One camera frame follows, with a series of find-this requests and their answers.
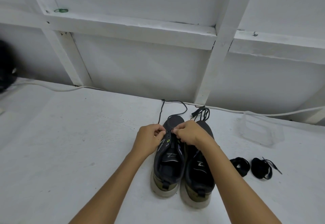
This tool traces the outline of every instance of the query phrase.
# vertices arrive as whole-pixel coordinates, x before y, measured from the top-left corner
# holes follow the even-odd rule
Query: sneaker
[[[205,121],[199,120],[197,124],[213,137],[211,128]],[[202,152],[194,145],[187,146],[187,162],[180,189],[182,200],[193,208],[205,208],[210,203],[214,186],[213,176]]]
[[[166,134],[161,140],[154,159],[150,186],[160,197],[173,196],[185,170],[184,143],[171,130],[184,122],[179,115],[171,116],[164,123]]]

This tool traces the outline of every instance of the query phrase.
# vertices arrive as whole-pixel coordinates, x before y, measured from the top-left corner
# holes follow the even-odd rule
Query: forearm
[[[70,224],[114,223],[133,177],[144,159],[130,152],[115,173],[71,220]]]
[[[216,142],[209,139],[202,142],[201,151],[209,164],[231,223],[281,223],[239,175]]]

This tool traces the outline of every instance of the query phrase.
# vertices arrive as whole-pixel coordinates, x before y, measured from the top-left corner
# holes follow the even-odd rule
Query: white rubber sole
[[[150,175],[150,187],[151,187],[151,190],[160,197],[171,197],[176,194],[176,192],[179,188],[179,184],[177,184],[177,186],[174,189],[169,190],[169,191],[160,190],[158,188],[158,186],[156,185],[155,180],[153,179],[153,169],[152,169],[151,175]]]
[[[188,206],[194,208],[194,209],[203,209],[206,206],[209,205],[211,196],[204,201],[204,202],[194,202],[189,195],[187,194],[186,188],[185,188],[185,180],[182,179],[181,181],[181,189],[180,189],[180,195],[181,199],[183,200],[184,203],[186,203]]]

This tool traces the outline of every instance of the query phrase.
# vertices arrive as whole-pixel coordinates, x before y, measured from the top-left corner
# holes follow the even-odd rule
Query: coiled black shoelace
[[[270,179],[272,178],[272,167],[270,166],[270,164],[268,162],[270,162],[272,164],[272,166],[274,167],[275,170],[278,170],[278,172],[280,174],[282,174],[280,172],[280,170],[276,167],[276,165],[274,165],[273,162],[271,162],[270,160],[266,160],[264,159],[264,157],[262,157],[263,160],[260,160],[258,158],[254,158],[252,160],[252,173],[253,175],[258,178],[258,179]]]
[[[164,107],[165,102],[179,102],[179,103],[183,104],[184,107],[186,108],[186,110],[185,110],[183,113],[177,113],[177,114],[172,114],[172,115],[168,116],[168,118],[167,118],[167,124],[168,124],[168,126],[170,126],[169,123],[168,123],[168,120],[169,120],[171,117],[176,116],[176,115],[184,114],[184,113],[186,113],[186,111],[187,111],[187,106],[185,105],[184,102],[181,102],[181,101],[166,101],[165,99],[161,99],[161,100],[163,101],[163,103],[162,103],[161,110],[160,110],[160,114],[159,114],[158,124],[160,123],[160,117],[161,117],[161,113],[162,113],[162,111],[163,111],[163,107]]]
[[[251,168],[249,162],[242,157],[236,157],[235,159],[231,159],[230,162],[234,165],[235,169],[242,177],[246,176]]]
[[[199,107],[195,112],[192,113],[191,119],[193,119],[193,117],[195,117],[195,119],[194,119],[194,121],[195,121],[199,114],[201,114],[200,120],[207,121],[208,118],[210,117],[210,109],[208,109],[205,106]]]

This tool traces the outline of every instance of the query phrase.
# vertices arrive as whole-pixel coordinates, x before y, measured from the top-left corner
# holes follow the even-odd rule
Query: black object
[[[184,119],[179,115],[170,116],[164,123],[166,134],[161,140],[153,164],[156,185],[164,191],[176,187],[185,169],[184,143],[181,143],[171,130]]]
[[[210,117],[210,109],[205,106],[199,107],[195,112],[192,113],[192,118],[195,117],[194,121],[196,120],[197,116],[201,114],[200,120],[206,121]]]
[[[209,125],[203,121],[197,121],[205,131],[213,137],[213,133]],[[189,145],[187,149],[188,159],[185,167],[185,183],[187,187],[187,192],[189,194],[188,188],[197,193],[197,196],[201,199],[198,200],[197,197],[193,198],[193,201],[202,201],[202,199],[208,198],[211,194],[215,183],[213,176],[211,174],[209,165],[205,160],[202,152],[198,150],[194,145]]]
[[[0,93],[17,79],[14,57],[9,45],[0,41]]]
[[[177,115],[181,115],[181,114],[184,114],[184,113],[186,113],[186,111],[187,111],[187,107],[186,107],[186,105],[185,105],[184,102],[181,102],[181,101],[166,101],[165,99],[161,99],[161,100],[162,100],[162,106],[161,106],[161,110],[160,110],[160,114],[159,114],[158,124],[160,123],[160,117],[161,117],[161,113],[162,113],[162,111],[163,111],[163,107],[164,107],[165,102],[180,102],[180,103],[183,104],[184,107],[186,108],[186,110],[185,110],[183,113],[177,113],[177,114],[172,114],[172,115],[170,115],[170,116],[167,118],[167,120],[166,120],[167,123],[168,123],[168,120],[169,120],[171,117],[173,117],[173,116],[177,116]]]
[[[272,167],[270,166],[270,164],[268,162],[271,163],[271,165],[274,167],[275,170],[278,170],[278,172],[280,174],[282,174],[280,172],[280,170],[274,165],[273,162],[271,162],[270,160],[266,160],[264,159],[264,157],[262,157],[263,160],[260,160],[258,158],[254,158],[252,160],[252,173],[253,175],[258,178],[258,179],[270,179],[272,178]]]
[[[231,159],[230,162],[234,165],[235,169],[242,177],[246,176],[251,168],[249,162],[242,157],[236,157],[235,159]]]

